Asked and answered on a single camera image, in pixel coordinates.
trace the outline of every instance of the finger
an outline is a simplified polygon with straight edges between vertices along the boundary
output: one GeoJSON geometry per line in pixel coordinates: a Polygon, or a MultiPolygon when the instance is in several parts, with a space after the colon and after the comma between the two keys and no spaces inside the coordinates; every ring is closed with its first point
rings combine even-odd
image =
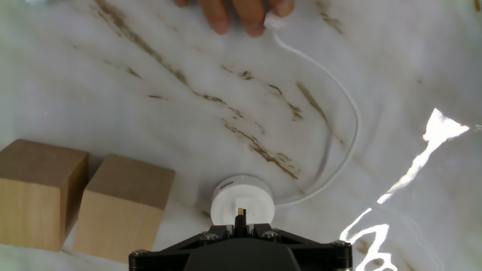
{"type": "Polygon", "coordinates": [[[270,0],[270,4],[280,17],[286,17],[294,10],[294,0],[270,0]]]}
{"type": "Polygon", "coordinates": [[[189,5],[189,0],[174,0],[174,4],[180,8],[187,7],[189,5]]]}
{"type": "Polygon", "coordinates": [[[198,0],[198,2],[211,28],[219,35],[226,34],[230,28],[230,21],[225,0],[198,0]]]}
{"type": "Polygon", "coordinates": [[[252,37],[263,35],[266,14],[263,2],[261,0],[233,0],[233,4],[246,33],[252,37]]]}

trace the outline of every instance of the white cylinder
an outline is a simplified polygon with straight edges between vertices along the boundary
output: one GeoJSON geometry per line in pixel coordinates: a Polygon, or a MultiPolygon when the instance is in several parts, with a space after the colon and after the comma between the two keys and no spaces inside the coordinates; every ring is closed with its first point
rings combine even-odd
{"type": "Polygon", "coordinates": [[[249,175],[237,175],[224,180],[212,195],[212,223],[234,224],[238,208],[246,209],[248,224],[271,223],[275,207],[270,188],[261,179],[249,175]]]}

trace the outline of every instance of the wooden cube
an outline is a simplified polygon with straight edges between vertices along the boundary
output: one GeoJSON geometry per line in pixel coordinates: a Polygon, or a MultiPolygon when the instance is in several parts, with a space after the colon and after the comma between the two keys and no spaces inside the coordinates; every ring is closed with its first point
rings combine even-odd
{"type": "Polygon", "coordinates": [[[74,251],[128,262],[151,250],[175,172],[109,155],[82,198],[74,251]]]}
{"type": "Polygon", "coordinates": [[[89,154],[16,140],[0,152],[0,243],[59,251],[87,185],[89,154]]]}

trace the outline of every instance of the marble surface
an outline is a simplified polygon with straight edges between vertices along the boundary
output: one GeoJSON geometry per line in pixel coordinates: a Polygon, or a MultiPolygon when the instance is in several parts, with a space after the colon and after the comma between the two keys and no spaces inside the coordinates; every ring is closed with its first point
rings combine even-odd
{"type": "MultiPolygon", "coordinates": [[[[358,271],[479,270],[481,29],[473,0],[298,1],[282,40],[342,80],[363,125],[346,170],[273,226],[353,241],[358,271]]],[[[0,148],[86,150],[91,175],[110,153],[177,171],[157,250],[209,227],[224,178],[299,196],[354,133],[334,83],[270,33],[220,37],[169,0],[1,1],[0,82],[0,148]]],[[[60,253],[0,245],[0,267],[127,269],[71,253],[73,233],[60,253]]]]}

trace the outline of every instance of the white cord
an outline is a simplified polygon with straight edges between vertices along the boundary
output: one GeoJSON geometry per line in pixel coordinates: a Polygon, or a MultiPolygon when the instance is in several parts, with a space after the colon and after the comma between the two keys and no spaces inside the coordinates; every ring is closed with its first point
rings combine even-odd
{"type": "MultiPolygon", "coordinates": [[[[318,63],[316,60],[314,60],[310,56],[301,52],[300,50],[294,49],[293,47],[287,45],[286,43],[284,43],[279,38],[277,30],[281,29],[284,26],[283,19],[276,16],[273,12],[270,12],[266,16],[266,20],[264,22],[264,25],[268,29],[273,30],[274,39],[275,39],[276,43],[281,48],[284,48],[284,49],[286,49],[286,50],[288,50],[288,51],[290,51],[294,54],[297,54],[298,56],[301,56],[302,58],[308,60],[313,65],[315,65],[315,66],[319,67],[321,70],[323,70],[331,79],[333,79],[333,81],[338,85],[338,87],[341,89],[341,91],[343,91],[343,94],[345,94],[345,96],[347,97],[347,99],[348,99],[349,103],[352,105],[353,111],[355,112],[355,115],[356,115],[355,135],[353,136],[352,144],[349,147],[348,154],[346,155],[345,159],[343,159],[341,164],[334,171],[334,173],[328,178],[328,180],[324,184],[322,184],[320,187],[316,188],[314,191],[312,191],[308,194],[305,194],[303,196],[299,196],[298,198],[295,198],[295,199],[288,199],[286,201],[275,202],[276,207],[286,207],[286,206],[292,206],[294,204],[298,204],[300,202],[303,202],[307,199],[311,199],[312,197],[316,196],[318,193],[320,193],[324,189],[326,189],[326,187],[328,187],[328,185],[330,185],[333,182],[333,180],[338,176],[338,174],[340,174],[340,172],[345,168],[345,166],[347,164],[347,161],[352,157],[353,152],[355,151],[355,146],[356,146],[356,143],[358,141],[358,136],[359,136],[360,126],[362,124],[362,119],[361,119],[361,116],[360,116],[360,111],[359,111],[358,107],[356,106],[356,103],[353,100],[353,98],[351,97],[351,95],[343,87],[341,82],[326,67],[324,67],[322,64],[318,63]]],[[[315,187],[316,182],[320,179],[321,175],[322,175],[322,172],[319,170],[317,172],[315,178],[314,178],[315,183],[313,184],[313,187],[315,187]]]]}

